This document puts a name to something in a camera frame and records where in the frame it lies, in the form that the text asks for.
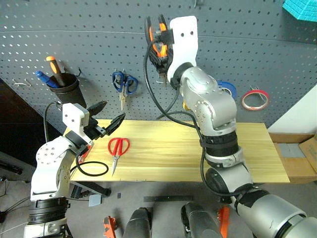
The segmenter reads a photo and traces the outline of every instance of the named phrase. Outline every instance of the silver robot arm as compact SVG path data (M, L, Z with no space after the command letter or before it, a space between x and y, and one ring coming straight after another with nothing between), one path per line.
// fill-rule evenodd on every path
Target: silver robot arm
M173 60L167 79L171 85L179 85L186 106L196 116L204 138L201 145L206 148L205 160L211 166L206 173L209 187L222 194L239 192L221 201L231 204L256 237L316 237L316 218L307 218L301 209L253 185L242 148L237 143L236 104L211 76L196 67L196 18L173 19L170 29L174 37Z
M93 140L115 131L124 119L122 114L107 127L99 127L92 118L106 102L99 102L88 109L79 104L63 104L63 122L71 130L45 143L37 152L37 168L31 182L31 206L24 238L64 238L70 233L65 217L69 207L67 195L70 167L76 156L87 151Z

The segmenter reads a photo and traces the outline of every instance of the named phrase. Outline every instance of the screwdriver handle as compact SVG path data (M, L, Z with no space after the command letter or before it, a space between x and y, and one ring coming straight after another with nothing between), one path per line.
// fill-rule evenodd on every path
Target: screwdriver handle
M58 82L58 84L61 87L65 87L66 84L65 84L65 82L63 80L63 76L61 74L61 71L59 69L59 66L57 64L57 61L56 61L55 57L54 56L47 56L46 57L46 61L50 62L50 67L51 67L51 69L52 69L52 71L54 73L54 77L55 77L56 81Z

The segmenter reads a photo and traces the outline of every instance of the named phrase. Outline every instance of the scissors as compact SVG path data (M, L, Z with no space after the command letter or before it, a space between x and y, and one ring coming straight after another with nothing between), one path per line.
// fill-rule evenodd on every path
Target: scissors
M119 99L121 102L121 110L123 110L126 97L137 91L139 81L131 75L126 75L123 72L116 70L112 73L112 83L114 88L120 93Z
M115 141L115 140L116 140L116 143L115 143L114 149L113 149L113 151L111 151L111 143L113 141ZM124 151L122 151L123 141L126 141L128 143L128 146L127 146L127 148ZM130 142L129 142L129 140L127 138L112 138L109 141L109 143L108 143L108 151L112 155L112 158L113 158L112 176L113 176L113 173L115 171L115 167L117 166L118 159L120 158L121 155L123 155L125 152L128 151L129 147L130 147Z

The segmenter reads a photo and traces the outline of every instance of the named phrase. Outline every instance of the blue tape roll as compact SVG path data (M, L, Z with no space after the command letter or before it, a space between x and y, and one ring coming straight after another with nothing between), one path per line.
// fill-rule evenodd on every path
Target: blue tape roll
M228 91L230 91L231 93L231 96L234 100L237 99L237 89L236 87L232 84L232 83L229 83L229 82L224 82L224 81L221 81L221 80L217 80L217 83L219 86L221 86L222 88L225 88L227 89Z

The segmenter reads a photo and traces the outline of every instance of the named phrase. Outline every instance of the pegboard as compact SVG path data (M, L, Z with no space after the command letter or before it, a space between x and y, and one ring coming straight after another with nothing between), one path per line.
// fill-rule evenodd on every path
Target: pegboard
M1 1L0 77L36 111L57 100L34 76L49 75L48 55L55 55L71 73L77 74L87 105L108 101L98 118L121 113L119 95L111 84L115 68L124 69L140 81L137 93L128 97L127 119L154 120L159 110L143 79L143 34L146 14L163 13L169 22L178 16L198 19L197 65L237 88L237 121L272 125L317 82L316 24L299 21L282 9L282 1L207 1L194 8L193 1ZM175 91L156 83L158 74L149 67L154 93L164 108ZM31 87L13 86L12 79L25 78ZM270 105L258 112L241 106L250 86L270 94ZM174 109L181 109L181 97ZM60 112L53 107L49 122L64 130Z

